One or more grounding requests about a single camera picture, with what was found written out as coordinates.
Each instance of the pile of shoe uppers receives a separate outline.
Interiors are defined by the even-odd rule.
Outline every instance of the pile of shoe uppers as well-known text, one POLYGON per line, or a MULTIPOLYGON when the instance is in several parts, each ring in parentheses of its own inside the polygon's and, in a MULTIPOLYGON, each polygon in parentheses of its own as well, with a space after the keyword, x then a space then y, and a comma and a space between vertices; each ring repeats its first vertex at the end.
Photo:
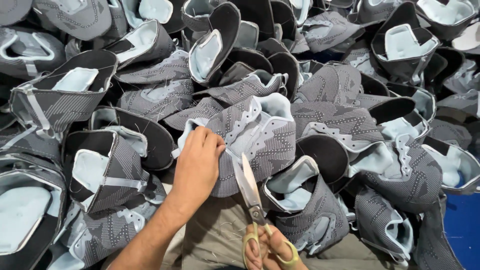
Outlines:
POLYGON ((0 269, 125 247, 200 125, 227 146, 211 196, 239 192, 245 153, 299 251, 351 227, 401 265, 463 269, 443 215, 480 192, 479 6, 2 0, 0 269))

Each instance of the scissor blade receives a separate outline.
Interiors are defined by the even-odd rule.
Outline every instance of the scissor blade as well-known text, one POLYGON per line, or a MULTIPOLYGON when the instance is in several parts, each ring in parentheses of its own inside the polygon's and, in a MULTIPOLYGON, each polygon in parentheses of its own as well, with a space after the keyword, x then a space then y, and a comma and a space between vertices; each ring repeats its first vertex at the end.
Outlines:
POLYGON ((244 153, 241 154, 241 159, 243 163, 243 174, 245 175, 248 185, 251 188, 252 192, 255 194, 256 201, 261 208, 262 202, 260 201, 257 182, 255 181, 255 176, 253 175, 253 171, 252 171, 252 168, 250 167, 250 163, 248 162, 247 156, 245 156, 244 153))
POLYGON ((257 194, 254 193, 242 169, 240 168, 240 165, 234 160, 232 160, 232 165, 233 171, 235 172, 235 178, 237 179, 237 184, 239 185, 243 200, 245 200, 245 204, 247 204, 248 208, 254 205, 258 205, 260 203, 257 196, 258 191, 257 194))

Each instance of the blue floor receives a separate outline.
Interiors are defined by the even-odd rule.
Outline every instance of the blue floor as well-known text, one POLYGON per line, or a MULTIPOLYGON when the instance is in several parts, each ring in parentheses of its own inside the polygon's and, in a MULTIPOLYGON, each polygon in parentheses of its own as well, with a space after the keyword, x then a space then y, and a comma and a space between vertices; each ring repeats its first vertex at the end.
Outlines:
POLYGON ((466 270, 479 270, 475 258, 480 254, 480 194, 447 196, 444 225, 448 242, 466 270))

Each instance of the scissors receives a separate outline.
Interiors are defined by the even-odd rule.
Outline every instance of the scissors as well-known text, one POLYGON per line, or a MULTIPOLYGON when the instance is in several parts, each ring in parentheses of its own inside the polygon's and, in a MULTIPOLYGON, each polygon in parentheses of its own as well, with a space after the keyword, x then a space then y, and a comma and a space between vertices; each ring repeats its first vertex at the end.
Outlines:
MULTIPOLYGON (((260 250, 260 245, 258 243, 258 225, 263 226, 269 236, 272 236, 272 231, 270 230, 270 227, 268 226, 268 223, 266 222, 266 219, 264 217, 264 211, 262 209, 262 203, 260 201, 260 195, 258 194, 257 183, 255 181, 252 168, 250 167, 248 159, 244 153, 242 153, 241 157, 243 170, 240 168, 240 165, 237 162, 233 161, 232 163, 241 194, 243 196, 243 199, 245 200, 245 204, 247 205, 248 212, 250 213, 250 216, 253 220, 253 233, 249 233, 243 239, 243 263, 247 265, 245 258, 245 247, 248 241, 250 239, 255 240, 258 245, 258 250, 260 250)), ((292 260, 284 261, 278 254, 276 255, 276 257, 283 264, 284 267, 286 267, 287 269, 292 269, 299 260, 299 255, 297 249, 292 243, 286 240, 284 240, 283 242, 288 244, 292 249, 292 260)))

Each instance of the yellow scissor handle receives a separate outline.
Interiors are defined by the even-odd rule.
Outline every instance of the yellow scissor handle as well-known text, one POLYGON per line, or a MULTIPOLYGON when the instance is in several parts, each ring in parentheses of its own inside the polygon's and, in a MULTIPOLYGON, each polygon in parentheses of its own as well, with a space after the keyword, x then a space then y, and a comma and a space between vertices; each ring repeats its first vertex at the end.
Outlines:
MULTIPOLYGON (((264 228, 267 231, 268 235, 272 236, 272 231, 270 230, 270 227, 268 226, 268 224, 265 224, 264 228)), ((253 233, 249 233, 243 238, 243 247, 242 247, 243 254, 242 255, 243 255, 243 263, 245 264, 245 266, 247 266, 247 259, 245 257, 245 248, 247 247, 248 241, 250 239, 255 240, 255 242, 258 245, 258 250, 260 252, 260 245, 258 243, 258 224, 255 222, 253 223, 253 233)), ((290 261, 284 261, 278 254, 276 255, 276 257, 282 263, 283 269, 292 270, 294 269, 295 265, 297 264, 297 261, 299 260, 299 254, 296 247, 292 243, 290 243, 287 240, 284 240, 283 242, 286 243, 292 250, 292 259, 290 261)))

